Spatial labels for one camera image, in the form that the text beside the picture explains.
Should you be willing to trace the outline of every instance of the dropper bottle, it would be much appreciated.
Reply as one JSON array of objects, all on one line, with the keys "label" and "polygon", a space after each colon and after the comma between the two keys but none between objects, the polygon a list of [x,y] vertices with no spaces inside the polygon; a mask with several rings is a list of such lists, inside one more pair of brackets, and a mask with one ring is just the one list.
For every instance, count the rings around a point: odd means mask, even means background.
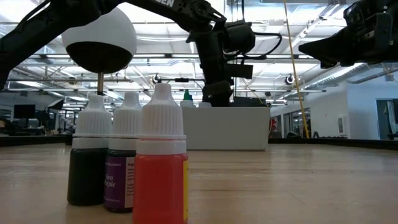
[{"label": "dropper bottle", "polygon": [[189,90],[185,90],[184,99],[180,102],[181,107],[195,107],[192,100],[192,95],[189,94]]},{"label": "dropper bottle", "polygon": [[79,113],[70,152],[68,202],[71,205],[103,203],[105,159],[112,127],[112,114],[104,98],[91,95]]},{"label": "dropper bottle", "polygon": [[142,108],[142,134],[137,142],[134,224],[186,224],[188,157],[182,109],[171,86],[159,83]]},{"label": "dropper bottle", "polygon": [[106,157],[104,206],[111,212],[132,211],[134,160],[141,131],[139,94],[127,92],[123,105],[113,113],[113,127]]}]

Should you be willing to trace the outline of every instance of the purple bottle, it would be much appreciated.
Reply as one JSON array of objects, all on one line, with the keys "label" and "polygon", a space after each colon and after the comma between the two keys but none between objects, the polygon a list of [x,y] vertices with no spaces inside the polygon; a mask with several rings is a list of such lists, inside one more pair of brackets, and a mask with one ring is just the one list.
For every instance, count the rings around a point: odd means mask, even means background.
[{"label": "purple bottle", "polygon": [[104,206],[111,212],[132,212],[134,160],[141,129],[138,93],[126,93],[123,105],[114,111],[104,180]]}]

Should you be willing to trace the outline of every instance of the purple label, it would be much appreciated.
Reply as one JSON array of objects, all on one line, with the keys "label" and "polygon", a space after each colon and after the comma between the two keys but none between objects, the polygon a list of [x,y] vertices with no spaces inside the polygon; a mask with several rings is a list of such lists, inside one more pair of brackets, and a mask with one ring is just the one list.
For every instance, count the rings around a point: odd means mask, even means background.
[{"label": "purple label", "polygon": [[132,208],[134,157],[108,157],[106,160],[104,204],[109,208]]}]

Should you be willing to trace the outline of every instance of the white wall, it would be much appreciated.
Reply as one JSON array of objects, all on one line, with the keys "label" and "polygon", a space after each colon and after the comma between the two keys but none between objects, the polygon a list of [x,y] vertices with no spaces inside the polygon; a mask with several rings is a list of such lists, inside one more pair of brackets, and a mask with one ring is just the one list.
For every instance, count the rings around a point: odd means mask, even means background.
[{"label": "white wall", "polygon": [[380,77],[347,86],[349,126],[353,139],[380,139],[376,100],[398,99],[398,83]]},{"label": "white wall", "polygon": [[[310,93],[304,98],[304,108],[310,108],[311,130],[320,136],[339,136],[338,118],[348,115],[346,89],[344,85],[327,88],[326,93]],[[271,116],[300,110],[300,103],[289,102],[287,106],[271,109]]]}]

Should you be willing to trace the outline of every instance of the yellow label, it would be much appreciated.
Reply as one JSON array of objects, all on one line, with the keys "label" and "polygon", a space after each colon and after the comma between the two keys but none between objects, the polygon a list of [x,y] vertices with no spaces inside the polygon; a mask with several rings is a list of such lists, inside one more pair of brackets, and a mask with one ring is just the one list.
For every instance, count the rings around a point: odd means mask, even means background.
[{"label": "yellow label", "polygon": [[184,161],[184,221],[188,220],[188,161]]}]

